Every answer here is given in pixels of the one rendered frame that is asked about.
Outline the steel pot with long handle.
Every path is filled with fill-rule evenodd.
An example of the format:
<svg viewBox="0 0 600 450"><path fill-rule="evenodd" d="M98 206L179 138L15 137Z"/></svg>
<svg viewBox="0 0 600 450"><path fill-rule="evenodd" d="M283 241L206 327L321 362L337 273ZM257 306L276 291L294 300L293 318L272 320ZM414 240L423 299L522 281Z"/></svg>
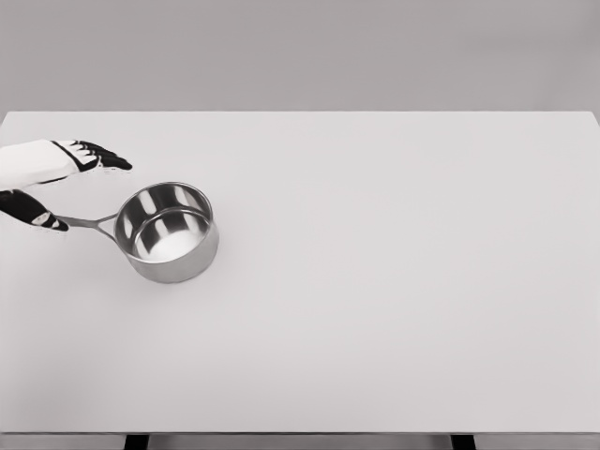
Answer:
<svg viewBox="0 0 600 450"><path fill-rule="evenodd" d="M69 227L106 235L140 276L156 283L195 278L218 252L212 204L199 189L182 182L144 187L106 217L59 219Z"/></svg>

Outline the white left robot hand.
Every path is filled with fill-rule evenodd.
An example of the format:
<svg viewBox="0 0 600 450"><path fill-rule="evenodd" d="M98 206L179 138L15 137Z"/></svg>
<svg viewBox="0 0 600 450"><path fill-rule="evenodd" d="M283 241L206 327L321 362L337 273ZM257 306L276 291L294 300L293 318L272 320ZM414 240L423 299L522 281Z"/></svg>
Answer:
<svg viewBox="0 0 600 450"><path fill-rule="evenodd" d="M66 222L25 190L99 169L129 172L132 164L84 140L38 139L0 146L0 214L34 228L65 233Z"/></svg>

